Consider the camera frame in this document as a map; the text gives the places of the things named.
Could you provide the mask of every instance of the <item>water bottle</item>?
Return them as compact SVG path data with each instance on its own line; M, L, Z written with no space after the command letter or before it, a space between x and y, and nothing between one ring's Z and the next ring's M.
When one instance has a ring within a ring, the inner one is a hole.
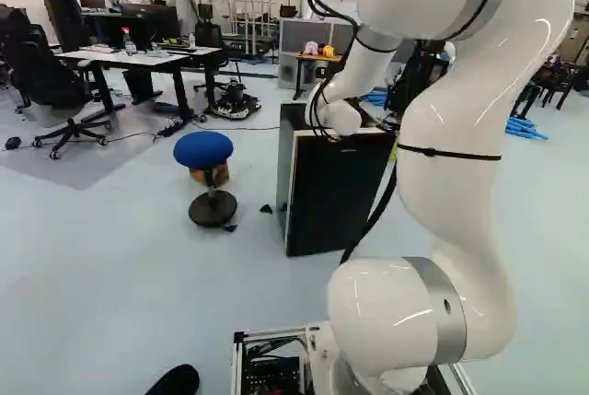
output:
M133 41L131 41L131 35L129 34L129 28L123 27L122 31L125 33L122 37L122 40L125 42L125 51L127 52L128 56L137 53L137 46Z

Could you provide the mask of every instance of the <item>black shoe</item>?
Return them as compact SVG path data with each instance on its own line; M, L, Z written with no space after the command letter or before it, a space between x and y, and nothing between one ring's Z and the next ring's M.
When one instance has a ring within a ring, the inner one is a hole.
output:
M145 395L194 395L200 384L196 369L182 365L167 372Z

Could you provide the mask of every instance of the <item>gray floor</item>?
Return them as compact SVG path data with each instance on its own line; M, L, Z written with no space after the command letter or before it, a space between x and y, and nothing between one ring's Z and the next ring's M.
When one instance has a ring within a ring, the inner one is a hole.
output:
M108 80L126 89L120 73ZM170 78L154 81L174 98ZM244 124L277 125L292 91L275 80L246 83L262 111ZM38 128L4 102L0 140L28 142ZM550 140L506 136L496 190L519 330L503 354L466 365L480 395L586 393L589 382L589 99L572 94L562 111L535 107L529 117ZM120 121L117 135L154 131L166 119L128 109ZM177 136L75 145L59 162L48 148L0 153L0 393L141 395L167 368L191 363L201 393L220 395L229 391L233 331L325 319L339 253L287 259L278 225L259 212L274 201L278 132L226 134L236 148L226 185L239 201L233 234L188 219L203 187L174 162ZM421 255L431 241L395 195L358 252Z

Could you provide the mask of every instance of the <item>black strap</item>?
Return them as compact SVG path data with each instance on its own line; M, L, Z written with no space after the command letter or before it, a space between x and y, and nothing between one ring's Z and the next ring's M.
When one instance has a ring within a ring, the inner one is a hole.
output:
M450 151L439 151L435 148L419 148L418 146L409 146L403 144L398 144L397 147L400 149L406 149L407 151L412 151L414 153L420 153L427 157L441 156L452 158L465 158L466 160L501 160L501 156L481 156L478 154L453 153Z
M371 52L394 52L394 51L397 49L397 47L395 47L395 48L393 48L392 50L380 50L380 49L378 49L378 48L371 47L370 45L367 45L367 44L365 44L364 42L362 42L362 41L360 40L360 38L359 38L357 35L356 35L356 38L355 38L355 39L356 39L357 41L359 41L359 42L360 42L360 44L361 44L363 47L367 48L367 49L368 49L368 50L370 50Z
M442 41L450 41L453 38L455 38L456 36L462 34L468 27L470 27L472 25L472 23L479 16L479 14L482 12L483 8L485 7L485 5L487 5L488 2L489 2L489 0L482 0L479 8L477 8L477 11L475 11L474 15L472 15L472 17L468 20L468 22L466 24L464 24L456 33L451 34L450 36L448 36L445 39L442 39Z

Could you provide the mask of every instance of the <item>computer mouse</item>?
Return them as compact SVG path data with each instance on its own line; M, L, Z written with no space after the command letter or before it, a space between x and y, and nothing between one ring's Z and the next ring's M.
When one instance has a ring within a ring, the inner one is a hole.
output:
M8 140L6 140L4 148L6 148L8 150L17 149L21 143L22 143L22 140L20 140L20 137L10 137Z

